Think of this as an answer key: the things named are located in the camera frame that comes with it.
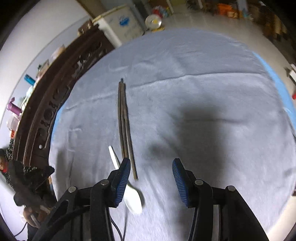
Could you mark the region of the white plastic spoon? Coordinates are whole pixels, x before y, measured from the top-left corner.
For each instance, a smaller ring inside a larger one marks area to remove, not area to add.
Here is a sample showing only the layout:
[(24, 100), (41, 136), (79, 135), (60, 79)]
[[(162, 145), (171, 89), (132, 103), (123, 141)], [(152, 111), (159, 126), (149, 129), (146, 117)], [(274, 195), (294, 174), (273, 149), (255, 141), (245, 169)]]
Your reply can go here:
[[(108, 150), (109, 150), (109, 154), (113, 162), (114, 168), (119, 169), (120, 161), (113, 147), (108, 146)], [(129, 181), (127, 182), (123, 199), (126, 207), (133, 215), (140, 215), (142, 213), (142, 201), (140, 199), (140, 195), (138, 191), (134, 187), (132, 187)]]

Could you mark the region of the dark wooden chopstick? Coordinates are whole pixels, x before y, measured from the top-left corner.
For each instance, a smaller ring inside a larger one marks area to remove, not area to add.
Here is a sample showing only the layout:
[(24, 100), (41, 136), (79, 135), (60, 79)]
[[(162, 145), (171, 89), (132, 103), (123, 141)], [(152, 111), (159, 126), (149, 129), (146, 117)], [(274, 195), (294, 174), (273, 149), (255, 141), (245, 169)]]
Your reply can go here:
[(124, 93), (124, 82), (123, 82), (123, 78), (121, 78), (120, 80), (120, 118), (121, 118), (121, 128), (122, 128), (121, 134), (122, 134), (122, 141), (123, 141), (123, 158), (128, 158), (123, 93)]
[(125, 129), (126, 129), (126, 139), (127, 139), (127, 147), (128, 147), (128, 154), (130, 157), (132, 171), (133, 171), (133, 178), (134, 180), (138, 180), (137, 169), (134, 160), (134, 153), (133, 153), (133, 146), (132, 146), (132, 138), (130, 134), (130, 122), (128, 117), (128, 108), (127, 108), (127, 101), (126, 101), (126, 93), (125, 93), (125, 83), (122, 83), (122, 102), (123, 102), (123, 116), (125, 120)]
[(122, 122), (121, 122), (121, 81), (118, 83), (118, 104), (117, 104), (117, 112), (118, 112), (118, 129), (119, 129), (119, 139), (121, 146), (121, 154), (122, 158), (125, 157), (125, 146), (123, 142), (123, 133), (122, 133)]

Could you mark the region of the grey table cloth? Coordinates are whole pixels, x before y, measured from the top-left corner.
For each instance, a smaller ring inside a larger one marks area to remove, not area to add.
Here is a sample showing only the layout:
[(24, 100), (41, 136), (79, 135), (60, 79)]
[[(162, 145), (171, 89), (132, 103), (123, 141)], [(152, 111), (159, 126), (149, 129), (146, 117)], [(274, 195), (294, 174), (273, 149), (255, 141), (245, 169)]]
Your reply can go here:
[(179, 158), (211, 186), (233, 185), (264, 230), (295, 186), (295, 132), (266, 64), (234, 39), (197, 29), (137, 38), (104, 56), (75, 84), (57, 117), (49, 163), (60, 198), (113, 170), (121, 154), (118, 84), (126, 85), (130, 134), (144, 208), (111, 216), (126, 240), (187, 240), (192, 209), (172, 173)]

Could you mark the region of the carved dark wooden sideboard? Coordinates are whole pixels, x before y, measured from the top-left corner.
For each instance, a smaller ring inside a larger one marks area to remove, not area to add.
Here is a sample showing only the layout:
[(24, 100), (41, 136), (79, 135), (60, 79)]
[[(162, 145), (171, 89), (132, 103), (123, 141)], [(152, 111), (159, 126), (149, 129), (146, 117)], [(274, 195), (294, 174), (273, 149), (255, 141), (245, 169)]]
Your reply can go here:
[(48, 166), (57, 112), (75, 83), (114, 46), (98, 24), (85, 23), (76, 38), (49, 66), (36, 85), (16, 131), (13, 158), (25, 166)]

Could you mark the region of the purple water bottle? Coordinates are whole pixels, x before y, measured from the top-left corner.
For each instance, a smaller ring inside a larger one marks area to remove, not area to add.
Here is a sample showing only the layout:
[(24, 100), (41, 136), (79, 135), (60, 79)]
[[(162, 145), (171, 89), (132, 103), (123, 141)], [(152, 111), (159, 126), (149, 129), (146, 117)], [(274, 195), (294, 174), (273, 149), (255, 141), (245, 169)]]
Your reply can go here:
[(12, 97), (8, 102), (6, 109), (14, 113), (15, 115), (19, 116), (22, 113), (22, 109), (19, 108), (17, 105), (14, 104), (15, 98)]

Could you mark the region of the blue thermos bottle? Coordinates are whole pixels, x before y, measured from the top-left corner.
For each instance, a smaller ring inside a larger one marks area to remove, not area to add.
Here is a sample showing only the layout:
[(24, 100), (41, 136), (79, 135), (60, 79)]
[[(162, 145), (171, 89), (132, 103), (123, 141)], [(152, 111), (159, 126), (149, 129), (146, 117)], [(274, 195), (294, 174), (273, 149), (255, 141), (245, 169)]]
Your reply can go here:
[(28, 75), (28, 74), (26, 74), (26, 75), (24, 76), (24, 80), (26, 80), (27, 83), (29, 83), (29, 84), (32, 85), (32, 86), (34, 86), (35, 83), (36, 83), (36, 81), (35, 81), (30, 75)]

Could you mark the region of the white chest freezer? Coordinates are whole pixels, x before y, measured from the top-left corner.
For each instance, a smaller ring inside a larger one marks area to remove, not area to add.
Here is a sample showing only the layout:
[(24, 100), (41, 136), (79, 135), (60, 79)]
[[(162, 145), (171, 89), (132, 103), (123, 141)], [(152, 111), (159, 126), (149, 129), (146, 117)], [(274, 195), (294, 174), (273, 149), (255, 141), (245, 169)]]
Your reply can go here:
[(93, 19), (92, 23), (98, 25), (115, 48), (144, 34), (138, 19), (127, 5), (106, 11)]

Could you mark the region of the round electric heater fan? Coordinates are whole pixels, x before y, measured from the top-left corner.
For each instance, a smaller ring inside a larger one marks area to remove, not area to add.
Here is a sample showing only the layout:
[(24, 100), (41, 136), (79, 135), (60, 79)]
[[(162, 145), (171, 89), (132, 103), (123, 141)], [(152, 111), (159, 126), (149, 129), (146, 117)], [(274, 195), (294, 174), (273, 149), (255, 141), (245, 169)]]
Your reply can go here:
[(147, 18), (145, 19), (145, 25), (147, 29), (151, 32), (163, 31), (165, 29), (163, 27), (161, 17), (156, 14), (147, 16)]

